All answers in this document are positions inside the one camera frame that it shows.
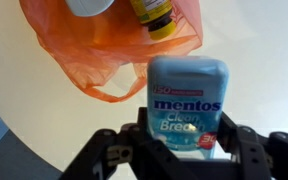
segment light blue plastic container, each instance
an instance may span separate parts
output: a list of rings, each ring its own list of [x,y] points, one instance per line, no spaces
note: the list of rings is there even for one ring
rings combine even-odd
[[[212,158],[227,81],[222,61],[156,57],[148,67],[149,133],[179,158]]]

